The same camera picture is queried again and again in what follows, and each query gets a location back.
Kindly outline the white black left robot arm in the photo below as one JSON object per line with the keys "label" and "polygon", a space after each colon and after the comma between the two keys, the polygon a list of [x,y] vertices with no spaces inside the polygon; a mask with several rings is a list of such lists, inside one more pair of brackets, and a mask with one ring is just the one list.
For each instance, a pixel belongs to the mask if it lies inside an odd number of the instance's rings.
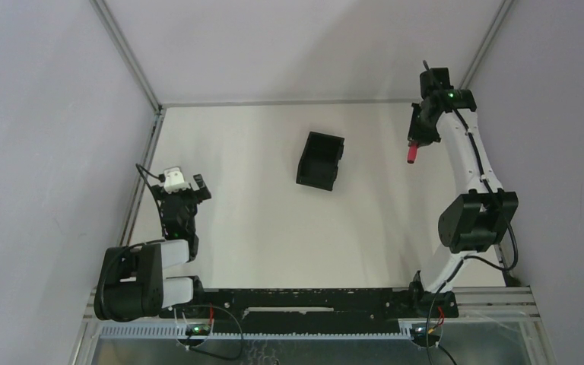
{"label": "white black left robot arm", "polygon": [[164,273],[198,255],[195,217],[211,192],[202,175],[193,179],[196,189],[172,168],[165,170],[162,184],[150,187],[160,218],[160,239],[105,252],[94,299],[98,319],[131,322],[158,316],[175,305],[190,317],[206,310],[208,298],[198,291],[197,276],[167,277]]}

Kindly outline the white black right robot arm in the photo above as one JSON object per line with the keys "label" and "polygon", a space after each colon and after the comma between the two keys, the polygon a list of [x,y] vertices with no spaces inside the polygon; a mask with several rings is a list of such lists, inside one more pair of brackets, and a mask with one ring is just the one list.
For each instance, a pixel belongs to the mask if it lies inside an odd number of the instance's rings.
{"label": "white black right robot arm", "polygon": [[504,189],[490,165],[472,92],[429,88],[422,97],[412,106],[407,162],[415,162],[419,148],[444,143],[456,190],[456,197],[437,222],[440,245],[417,271],[414,284],[419,289],[408,298],[413,313],[429,316],[469,262],[499,267],[481,253],[500,243],[505,235],[514,234],[511,220],[519,200],[515,192]]}

